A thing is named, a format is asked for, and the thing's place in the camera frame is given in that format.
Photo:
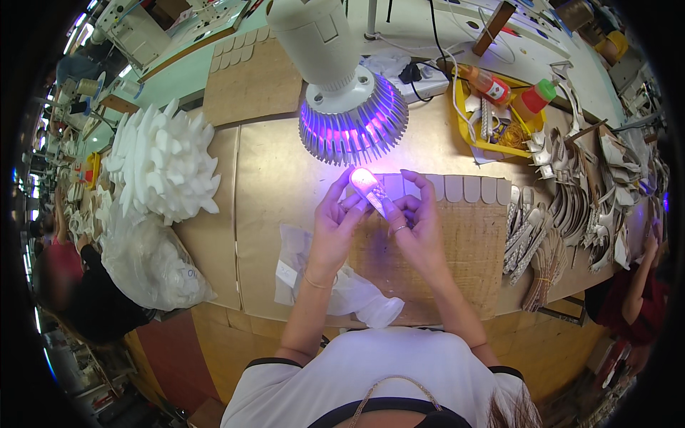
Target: glue bottle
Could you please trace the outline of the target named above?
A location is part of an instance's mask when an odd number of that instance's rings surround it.
[[[509,102],[512,90],[502,79],[478,67],[463,66],[461,64],[458,66],[462,71],[462,77],[482,92],[488,100],[495,104],[506,104]]]
[[[554,79],[540,80],[536,85],[523,91],[512,101],[512,108],[516,110],[522,121],[528,122],[556,97],[556,88],[559,81]]]

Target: white shirt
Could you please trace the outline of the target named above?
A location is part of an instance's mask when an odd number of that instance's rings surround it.
[[[523,390],[527,394],[517,370],[485,367],[454,334],[409,327],[348,331],[304,368],[284,358],[250,363],[226,407],[221,428],[309,427],[314,423],[315,427],[332,427],[352,417],[369,388],[389,375],[417,380],[441,406],[473,428],[487,426],[493,394],[504,414],[511,414]],[[371,397],[366,407],[377,410],[428,413],[433,407],[405,379],[381,382]]]

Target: factory floor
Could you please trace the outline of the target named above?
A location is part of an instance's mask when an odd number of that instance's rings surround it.
[[[580,314],[578,306],[566,301],[547,307]],[[515,312],[484,324],[499,361],[521,371],[536,403],[572,382],[597,340],[608,335],[592,321],[579,327],[541,313]],[[211,303],[163,323],[153,321],[125,338],[138,368],[133,382],[158,405],[190,413],[208,397],[226,404],[245,366],[273,356],[284,325]],[[327,328],[324,334],[332,340],[339,330]]]

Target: clear plastic bag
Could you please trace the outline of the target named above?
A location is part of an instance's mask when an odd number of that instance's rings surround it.
[[[148,309],[171,311],[216,298],[171,228],[156,214],[110,208],[102,264],[123,294]]]
[[[295,304],[311,245],[310,232],[281,224],[281,253],[276,267],[274,298],[276,303],[289,306]],[[354,273],[345,264],[338,271],[326,313],[347,315],[354,312],[360,321],[378,329],[393,322],[403,307],[402,299],[385,297],[378,287]]]

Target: black shirt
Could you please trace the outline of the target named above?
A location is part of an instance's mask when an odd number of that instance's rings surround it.
[[[144,309],[114,285],[102,266],[100,254],[86,245],[81,249],[81,257],[88,270],[74,287],[69,306],[63,311],[76,331],[91,342],[104,344],[147,324]]]

